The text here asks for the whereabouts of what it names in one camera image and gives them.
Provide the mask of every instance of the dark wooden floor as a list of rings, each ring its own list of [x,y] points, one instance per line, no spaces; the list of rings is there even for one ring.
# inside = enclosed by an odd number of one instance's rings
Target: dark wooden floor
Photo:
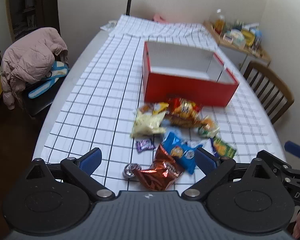
[[[47,111],[44,109],[33,120],[19,107],[8,110],[0,99],[0,239],[9,233],[2,216],[2,200],[31,162]]]

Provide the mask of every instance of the pink object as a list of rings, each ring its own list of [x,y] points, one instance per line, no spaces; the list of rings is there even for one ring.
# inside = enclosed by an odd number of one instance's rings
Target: pink object
[[[223,66],[212,51],[147,41],[142,62],[144,101],[181,97],[203,106],[225,107],[239,83]]]
[[[153,20],[154,22],[159,22],[159,23],[169,23],[169,22],[167,22],[165,19],[163,19],[163,18],[162,18],[159,14],[157,14],[157,13],[153,16],[152,20]]]
[[[22,104],[21,92],[26,82],[40,81],[50,70],[55,55],[67,64],[67,54],[67,45],[58,31],[50,27],[33,31],[7,48],[1,63],[1,87],[8,109],[14,108],[15,98]]]

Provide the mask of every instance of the jacket sleeve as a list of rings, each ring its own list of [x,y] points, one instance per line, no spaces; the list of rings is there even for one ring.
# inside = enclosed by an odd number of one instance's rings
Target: jacket sleeve
[[[1,75],[1,87],[3,91],[3,102],[7,105],[8,109],[14,108],[14,97],[12,95],[12,89],[5,76]]]

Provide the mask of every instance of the pink puffer jacket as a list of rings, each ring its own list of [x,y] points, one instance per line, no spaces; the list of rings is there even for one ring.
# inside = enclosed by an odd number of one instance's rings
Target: pink puffer jacket
[[[54,28],[40,28],[13,43],[3,54],[1,86],[3,101],[14,108],[15,98],[22,105],[26,82],[34,84],[50,70],[55,56],[67,62],[68,48]]]

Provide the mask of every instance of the pile of snacks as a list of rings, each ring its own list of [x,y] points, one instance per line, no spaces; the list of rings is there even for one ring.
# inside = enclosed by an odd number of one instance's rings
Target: pile of snacks
[[[146,104],[137,109],[131,137],[136,140],[138,153],[155,148],[153,141],[144,136],[162,134],[162,143],[158,146],[152,165],[142,170],[137,163],[128,164],[123,171],[125,178],[137,177],[141,184],[150,190],[166,190],[184,172],[194,174],[196,167],[195,151],[210,143],[209,152],[217,157],[234,157],[236,152],[216,135],[220,127],[206,116],[200,117],[201,106],[183,99],[172,98],[168,102]],[[168,122],[172,127],[163,127]],[[178,128],[198,128],[198,135],[203,141],[186,141]]]

